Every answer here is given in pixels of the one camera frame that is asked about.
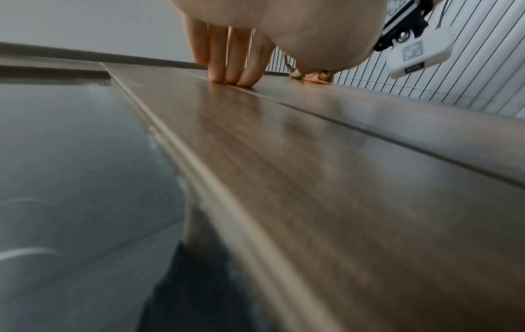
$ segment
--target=black wire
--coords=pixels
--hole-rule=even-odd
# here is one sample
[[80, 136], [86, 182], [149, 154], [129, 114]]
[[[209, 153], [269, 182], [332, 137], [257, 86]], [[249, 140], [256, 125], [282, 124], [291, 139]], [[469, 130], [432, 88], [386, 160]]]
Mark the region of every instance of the black wire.
[[448, 9], [448, 1], [450, 0], [445, 1], [445, 5], [443, 5], [443, 10], [441, 11], [441, 16], [439, 16], [439, 22], [437, 23], [436, 29], [439, 29], [441, 27], [441, 21], [443, 20], [443, 17], [445, 16], [445, 13]]

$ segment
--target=black sticker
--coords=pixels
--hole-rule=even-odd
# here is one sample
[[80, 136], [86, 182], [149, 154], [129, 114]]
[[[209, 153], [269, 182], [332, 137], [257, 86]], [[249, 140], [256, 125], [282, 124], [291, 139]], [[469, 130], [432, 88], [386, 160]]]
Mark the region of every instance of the black sticker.
[[405, 68], [405, 74], [410, 74], [410, 73], [418, 71], [418, 70], [420, 70], [420, 69], [422, 69], [424, 67], [425, 67], [425, 63], [424, 62], [417, 63], [417, 64], [415, 64], [413, 66]]

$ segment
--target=dark gray surface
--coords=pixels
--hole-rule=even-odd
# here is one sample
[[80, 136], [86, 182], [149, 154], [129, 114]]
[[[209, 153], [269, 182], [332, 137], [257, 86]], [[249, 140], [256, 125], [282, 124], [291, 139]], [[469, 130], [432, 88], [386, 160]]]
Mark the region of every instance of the dark gray surface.
[[126, 326], [180, 239], [171, 166], [111, 86], [0, 85], [0, 101], [0, 252], [62, 253], [0, 260], [0, 330]]

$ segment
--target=dark fabric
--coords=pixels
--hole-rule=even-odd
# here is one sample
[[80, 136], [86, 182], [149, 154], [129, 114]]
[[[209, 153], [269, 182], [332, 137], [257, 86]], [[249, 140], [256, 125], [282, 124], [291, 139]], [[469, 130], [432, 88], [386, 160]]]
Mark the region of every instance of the dark fabric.
[[256, 331], [249, 308], [225, 264], [199, 261], [179, 244], [144, 305], [137, 332]]

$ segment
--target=hand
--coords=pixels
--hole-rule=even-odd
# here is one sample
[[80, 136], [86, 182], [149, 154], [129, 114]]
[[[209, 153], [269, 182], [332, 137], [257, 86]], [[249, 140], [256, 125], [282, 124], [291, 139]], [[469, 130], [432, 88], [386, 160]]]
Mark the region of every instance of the hand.
[[195, 61], [208, 65], [210, 80], [245, 87], [264, 74], [275, 45], [294, 57], [305, 74], [360, 64], [381, 34], [387, 4], [387, 0], [172, 1], [185, 13]]

